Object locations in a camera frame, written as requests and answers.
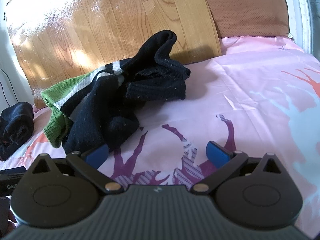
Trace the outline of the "brown perforated cushion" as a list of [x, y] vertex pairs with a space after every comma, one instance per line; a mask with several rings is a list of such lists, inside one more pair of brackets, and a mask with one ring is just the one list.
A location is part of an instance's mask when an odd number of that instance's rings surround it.
[[287, 37], [286, 0], [206, 0], [219, 38]]

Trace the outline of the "wood pattern vinyl sheet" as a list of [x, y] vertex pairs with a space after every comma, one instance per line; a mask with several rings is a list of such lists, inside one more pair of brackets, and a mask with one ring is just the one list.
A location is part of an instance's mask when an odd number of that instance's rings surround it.
[[28, 81], [31, 103], [65, 79], [134, 56], [161, 30], [177, 36], [171, 57], [183, 64], [221, 54], [206, 0], [2, 0], [3, 20]]

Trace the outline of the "pink deer print bedsheet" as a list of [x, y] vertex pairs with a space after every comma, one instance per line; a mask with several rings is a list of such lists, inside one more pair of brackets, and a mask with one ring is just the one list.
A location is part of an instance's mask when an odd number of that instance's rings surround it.
[[277, 154], [300, 189], [297, 225], [319, 233], [319, 62], [285, 38], [227, 38], [227, 53], [190, 65], [187, 98], [150, 102], [142, 130], [100, 170], [122, 183], [191, 184], [213, 170], [214, 140], [260, 157]]

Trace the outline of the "navy green striped knit sweater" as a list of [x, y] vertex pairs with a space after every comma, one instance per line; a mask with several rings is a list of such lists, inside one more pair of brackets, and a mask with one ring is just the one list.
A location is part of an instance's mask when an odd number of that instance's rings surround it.
[[44, 90], [52, 113], [43, 131], [50, 144], [66, 153], [100, 145], [114, 151], [139, 128], [136, 111], [147, 102], [185, 99], [190, 70], [170, 57], [176, 40], [173, 31], [159, 31], [134, 57]]

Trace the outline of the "dark navy folded garment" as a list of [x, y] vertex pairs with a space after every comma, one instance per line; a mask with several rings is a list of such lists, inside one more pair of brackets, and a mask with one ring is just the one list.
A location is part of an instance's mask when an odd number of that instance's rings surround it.
[[1, 161], [6, 161], [34, 132], [33, 107], [18, 102], [1, 112]]

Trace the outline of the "white window frame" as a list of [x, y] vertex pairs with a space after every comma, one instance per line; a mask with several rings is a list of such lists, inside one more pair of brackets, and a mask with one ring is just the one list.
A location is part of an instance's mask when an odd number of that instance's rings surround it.
[[289, 37], [305, 52], [319, 59], [319, 0], [286, 0]]

